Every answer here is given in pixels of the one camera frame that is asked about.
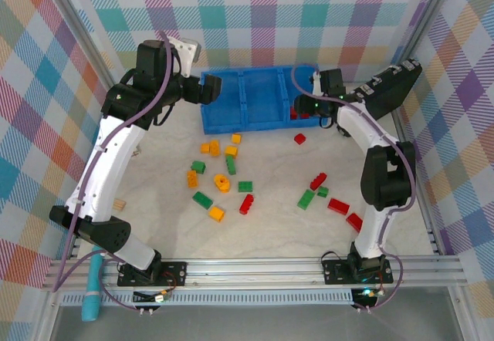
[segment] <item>blue plastic crate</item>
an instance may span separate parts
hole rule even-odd
[[[220,134],[318,125],[316,117],[290,119],[290,107],[300,94],[290,79],[291,69],[280,66],[202,73],[202,82],[208,74],[222,78],[219,98],[201,106],[204,132]],[[312,91],[309,81],[312,74],[310,67],[302,66],[296,71],[297,82],[308,91]]]

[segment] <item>red lego brick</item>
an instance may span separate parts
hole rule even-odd
[[[295,135],[295,137],[293,138],[293,140],[295,140],[298,144],[302,144],[306,141],[306,139],[306,136],[302,133]]]
[[[314,179],[312,181],[312,183],[310,183],[310,189],[315,191],[317,188],[319,188],[321,186],[322,183],[324,183],[326,178],[327,178],[327,175],[325,173],[321,173],[321,174],[317,175],[316,179]]]
[[[350,210],[350,205],[345,204],[336,198],[331,198],[330,204],[327,205],[327,208],[339,212],[342,215],[346,215],[348,214],[348,210]]]
[[[298,117],[298,115],[296,114],[295,109],[293,107],[290,107],[290,119],[296,120],[297,117]]]
[[[242,202],[242,206],[240,206],[239,209],[240,214],[247,215],[252,205],[252,202],[254,202],[254,196],[252,196],[251,194],[247,194],[244,198],[244,201]]]
[[[360,233],[360,230],[362,229],[362,219],[360,219],[357,214],[351,214],[347,218],[347,223],[354,227],[354,229]]]

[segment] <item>checkered pattern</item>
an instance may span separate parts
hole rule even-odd
[[[446,0],[417,57],[401,115],[446,251],[494,325],[494,0]]]
[[[53,0],[0,0],[0,339],[24,340],[29,298],[63,232],[105,90]]]
[[[400,41],[407,42],[428,2],[90,0],[91,5],[82,5],[73,1],[84,21],[103,25],[105,37],[92,32],[92,27],[91,35],[106,57],[108,49],[114,50],[125,69],[135,66],[137,45],[156,39],[157,32],[164,30],[201,43],[204,51],[195,65],[197,71],[318,62],[322,67],[339,66],[346,81],[366,81],[386,66]],[[414,15],[405,13],[408,4],[418,5]],[[84,12],[89,9],[95,9],[98,21],[89,21]],[[106,37],[110,48],[101,44]]]

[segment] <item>plaid fabric backdrop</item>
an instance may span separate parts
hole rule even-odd
[[[318,62],[351,82],[399,54],[429,0],[72,1],[115,79],[135,66],[137,45],[164,30],[201,43],[196,72]]]
[[[53,0],[0,0],[0,339],[24,340],[106,90]]]
[[[494,335],[494,0],[446,0],[401,115],[446,251]]]

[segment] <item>green lego brick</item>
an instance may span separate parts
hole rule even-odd
[[[206,210],[208,210],[213,205],[213,200],[201,192],[196,192],[194,196],[192,196],[192,199]]]
[[[253,190],[251,181],[239,181],[239,192],[252,192]]]
[[[317,195],[319,197],[326,198],[329,193],[330,193],[330,190],[327,189],[326,187],[319,187],[319,189],[317,190]]]
[[[192,170],[195,170],[198,174],[203,174],[206,170],[206,164],[202,161],[194,161],[191,166]]]
[[[237,170],[235,169],[235,160],[231,154],[226,155],[226,167],[228,168],[228,173],[230,175],[237,174]]]
[[[297,204],[297,206],[303,210],[306,210],[307,206],[309,206],[310,202],[312,201],[315,195],[316,192],[312,192],[310,189],[306,190],[302,198],[300,198],[300,201]]]

